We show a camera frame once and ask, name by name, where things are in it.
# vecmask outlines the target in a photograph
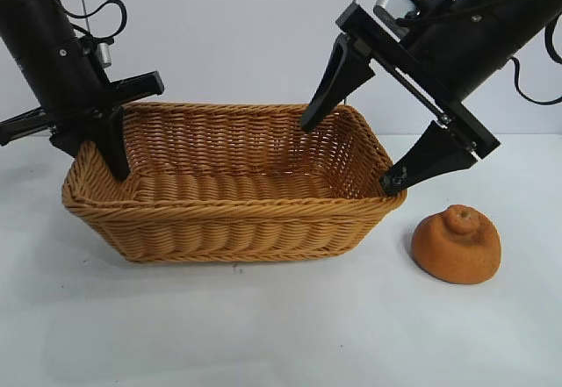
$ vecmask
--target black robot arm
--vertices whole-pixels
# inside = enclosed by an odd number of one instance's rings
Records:
[[[549,54],[559,60],[551,38],[562,0],[378,0],[374,13],[398,40],[350,5],[337,20],[343,34],[301,126],[312,131],[370,80],[376,60],[437,118],[381,178],[389,195],[470,168],[500,145],[462,102],[542,29]]]
[[[126,23],[125,6],[118,4]],[[0,0],[0,36],[32,88],[40,108],[0,123],[0,145],[50,129],[51,143],[76,156],[85,140],[96,143],[112,173],[129,174],[121,105],[162,94],[157,72],[110,82],[96,38],[72,25],[61,0]],[[80,39],[75,29],[85,33]]]

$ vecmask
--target rectangular basket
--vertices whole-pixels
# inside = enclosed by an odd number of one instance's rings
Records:
[[[305,105],[126,106],[132,173],[84,143],[65,207],[133,262],[280,262],[343,254],[406,198],[363,117],[338,106],[310,134]]]

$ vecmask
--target black cable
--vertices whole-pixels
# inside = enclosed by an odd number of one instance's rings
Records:
[[[74,14],[70,11],[68,11],[66,8],[64,8],[64,6],[61,3],[61,0],[54,0],[55,3],[57,4],[57,6],[69,17],[71,18],[76,18],[76,19],[85,19],[85,18],[90,18],[95,16],[96,14],[98,14],[105,6],[107,5],[117,5],[121,11],[121,23],[119,24],[119,28],[117,29],[117,31],[115,31],[112,35],[104,37],[104,38],[99,38],[97,36],[94,36],[93,34],[91,34],[91,32],[87,31],[86,29],[84,29],[83,27],[79,26],[79,25],[72,25],[72,27],[77,30],[78,32],[83,33],[84,35],[86,35],[86,37],[88,37],[89,39],[92,39],[93,41],[96,42],[103,42],[104,40],[108,40],[108,39],[113,39],[116,36],[118,36],[120,33],[122,33],[125,30],[126,27],[126,23],[128,20],[128,15],[127,15],[127,11],[126,11],[126,7],[125,4],[123,3],[123,1],[121,0],[107,0],[105,1],[103,4],[101,4],[99,7],[97,7],[93,12],[88,13],[88,14]]]
[[[559,18],[560,16],[554,18],[544,29],[544,43],[546,45],[546,50],[548,51],[548,55],[550,55],[552,60],[555,61],[557,64],[562,65],[562,57],[560,57],[559,53],[556,50],[556,47],[554,46],[554,32],[556,30],[556,25],[558,23]],[[520,76],[521,76],[521,62],[515,57],[510,58],[510,60],[513,61],[513,63],[515,64],[515,89],[523,99],[533,104],[540,104],[541,106],[553,106],[554,104],[562,104],[562,96],[560,96],[558,99],[554,99],[548,102],[540,102],[538,100],[532,99],[529,96],[525,95],[522,92],[521,87],[519,85]]]
[[[554,47],[554,32],[556,31],[556,26],[558,25],[558,20],[561,15],[554,18],[544,29],[544,44],[546,45],[546,52],[548,52],[548,55],[550,55],[554,62],[560,65],[562,65],[562,57],[560,57],[559,53],[556,51],[556,47]]]
[[[450,23],[452,21],[458,21],[463,18],[470,18],[475,15],[481,15],[482,13],[498,7],[503,4],[508,4],[514,1],[523,0],[493,0],[485,4],[478,5],[473,8],[468,8],[466,10],[452,12],[450,14],[443,14],[437,17],[428,18],[397,18],[396,24],[401,27],[412,28],[419,25],[441,25],[444,23]]]

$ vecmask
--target white backdrop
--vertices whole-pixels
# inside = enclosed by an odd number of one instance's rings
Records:
[[[79,11],[79,0],[64,0]],[[89,11],[104,0],[86,0]],[[130,19],[112,47],[117,79],[158,69],[162,100],[215,103],[304,103],[310,100],[339,30],[335,19],[350,0],[124,0]],[[375,0],[358,0],[370,11]],[[92,20],[112,32],[111,8]],[[562,32],[556,35],[562,47]],[[548,99],[560,92],[562,68],[544,51],[542,34],[519,57],[522,85]],[[2,117],[36,105],[4,46],[0,47]],[[432,116],[398,83],[378,75],[349,102],[377,133],[420,133]],[[466,101],[495,133],[562,133],[562,107],[529,104],[515,93],[508,65]]]
[[[62,0],[64,5],[71,11],[81,12],[80,0]],[[2,106],[0,106],[0,119],[11,118],[14,115],[29,111],[39,106],[37,99],[24,77],[19,72],[16,63],[10,56],[10,52],[0,40],[0,95]]]

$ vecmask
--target orange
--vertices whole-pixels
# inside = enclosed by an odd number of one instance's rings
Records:
[[[500,235],[479,211],[452,205],[418,225],[412,254],[422,269],[445,282],[483,283],[500,268]]]

